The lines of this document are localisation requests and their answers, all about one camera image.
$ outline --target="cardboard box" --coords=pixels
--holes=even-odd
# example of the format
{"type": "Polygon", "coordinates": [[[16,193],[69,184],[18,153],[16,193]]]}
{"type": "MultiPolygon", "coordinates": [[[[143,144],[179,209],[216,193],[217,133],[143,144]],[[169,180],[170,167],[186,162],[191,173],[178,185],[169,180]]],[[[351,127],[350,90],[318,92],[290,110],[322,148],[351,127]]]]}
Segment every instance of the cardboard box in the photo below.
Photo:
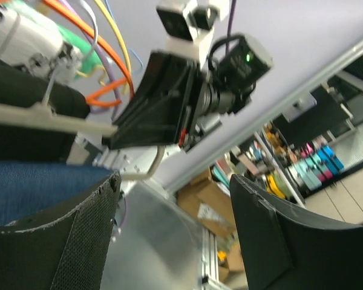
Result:
{"type": "Polygon", "coordinates": [[[177,203],[217,236],[225,237],[236,230],[230,196],[213,182],[209,170],[179,191],[177,203]]]}
{"type": "Polygon", "coordinates": [[[230,272],[244,272],[241,245],[235,242],[226,257],[227,267],[230,272]]]}
{"type": "Polygon", "coordinates": [[[219,273],[219,281],[223,283],[229,277],[230,270],[227,269],[225,266],[219,266],[218,273],[219,273]]]}

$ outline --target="black cable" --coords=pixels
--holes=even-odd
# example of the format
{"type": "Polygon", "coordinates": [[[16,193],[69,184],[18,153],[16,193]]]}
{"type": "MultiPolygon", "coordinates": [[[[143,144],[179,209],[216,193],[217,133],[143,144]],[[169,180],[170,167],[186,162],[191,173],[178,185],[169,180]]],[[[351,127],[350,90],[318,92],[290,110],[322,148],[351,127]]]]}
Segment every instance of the black cable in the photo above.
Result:
{"type": "Polygon", "coordinates": [[[213,71],[217,70],[218,65],[219,65],[219,60],[218,59],[216,59],[215,57],[208,56],[207,61],[208,61],[208,63],[211,63],[211,65],[212,65],[213,62],[215,63],[215,67],[212,65],[212,69],[209,69],[210,71],[213,72],[213,71]]]}
{"type": "Polygon", "coordinates": [[[212,59],[213,59],[213,56],[214,56],[214,53],[219,49],[221,48],[223,45],[226,45],[228,44],[229,42],[232,42],[232,41],[235,41],[235,40],[242,40],[244,39],[244,35],[240,34],[240,33],[237,33],[237,34],[233,34],[232,36],[230,37],[222,37],[222,38],[219,38],[216,43],[213,44],[211,50],[210,50],[210,53],[208,55],[208,68],[210,71],[214,71],[215,68],[214,66],[212,65],[212,59]]]}

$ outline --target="red component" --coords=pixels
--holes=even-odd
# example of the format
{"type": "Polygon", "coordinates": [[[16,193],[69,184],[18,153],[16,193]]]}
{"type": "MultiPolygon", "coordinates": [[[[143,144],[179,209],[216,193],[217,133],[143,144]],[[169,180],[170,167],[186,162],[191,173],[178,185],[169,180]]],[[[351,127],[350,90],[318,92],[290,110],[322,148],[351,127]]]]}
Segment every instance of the red component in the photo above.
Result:
{"type": "Polygon", "coordinates": [[[187,135],[187,129],[183,129],[180,133],[179,147],[183,147],[186,135],[187,135]]]}

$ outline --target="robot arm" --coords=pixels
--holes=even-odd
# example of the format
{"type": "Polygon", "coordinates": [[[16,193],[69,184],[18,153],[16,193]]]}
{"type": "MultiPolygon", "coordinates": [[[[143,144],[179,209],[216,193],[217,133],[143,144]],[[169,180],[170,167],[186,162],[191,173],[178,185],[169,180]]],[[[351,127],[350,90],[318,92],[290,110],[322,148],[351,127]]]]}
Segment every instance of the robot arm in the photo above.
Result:
{"type": "Polygon", "coordinates": [[[206,6],[196,0],[163,1],[157,13],[168,34],[166,49],[151,52],[135,97],[114,123],[119,130],[103,139],[111,150],[172,144],[189,150],[202,139],[199,120],[237,114],[273,66],[252,36],[235,34],[212,44],[214,24],[228,15],[229,1],[209,0],[206,6]],[[236,44],[217,60],[215,52],[229,42],[236,44]]]}

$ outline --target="orange cable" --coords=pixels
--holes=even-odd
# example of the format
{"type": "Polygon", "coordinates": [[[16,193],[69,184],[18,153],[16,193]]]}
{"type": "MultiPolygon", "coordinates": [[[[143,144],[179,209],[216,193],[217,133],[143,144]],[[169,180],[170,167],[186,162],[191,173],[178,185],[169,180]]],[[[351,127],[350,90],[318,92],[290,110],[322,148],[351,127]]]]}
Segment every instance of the orange cable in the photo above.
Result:
{"type": "MultiPolygon", "coordinates": [[[[71,23],[79,27],[81,30],[86,32],[87,35],[90,37],[94,37],[94,30],[86,24],[83,20],[81,20],[80,17],[76,16],[72,12],[70,12],[65,6],[63,6],[61,3],[57,2],[56,0],[42,0],[42,2],[50,7],[51,9],[55,10],[57,13],[59,13],[64,18],[68,19],[71,23]]],[[[95,100],[96,98],[100,97],[102,94],[106,93],[107,91],[110,91],[111,89],[128,82],[129,88],[130,88],[130,99],[132,99],[134,95],[134,87],[132,78],[128,72],[128,69],[126,68],[125,64],[122,62],[121,58],[117,55],[117,53],[111,48],[111,46],[106,42],[104,38],[101,36],[98,37],[98,44],[109,54],[109,56],[115,61],[117,66],[121,69],[123,75],[125,78],[115,80],[114,82],[110,83],[109,85],[104,86],[103,88],[100,88],[98,91],[92,93],[91,95],[87,96],[86,99],[90,101],[90,105],[93,105],[94,102],[98,103],[98,105],[103,104],[102,106],[111,106],[110,104],[115,104],[116,101],[112,102],[102,102],[95,100]]]]}

